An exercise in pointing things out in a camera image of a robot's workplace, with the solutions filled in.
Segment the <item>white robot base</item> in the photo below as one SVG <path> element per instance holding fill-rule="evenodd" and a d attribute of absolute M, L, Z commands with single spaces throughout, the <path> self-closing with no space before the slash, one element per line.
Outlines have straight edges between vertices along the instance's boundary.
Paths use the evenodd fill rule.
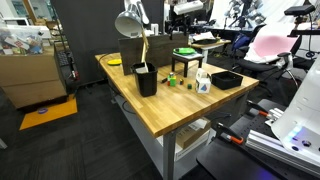
<path fill-rule="evenodd" d="M 320 165 L 320 57 L 313 63 L 288 108 L 271 130 L 283 147 Z"/>

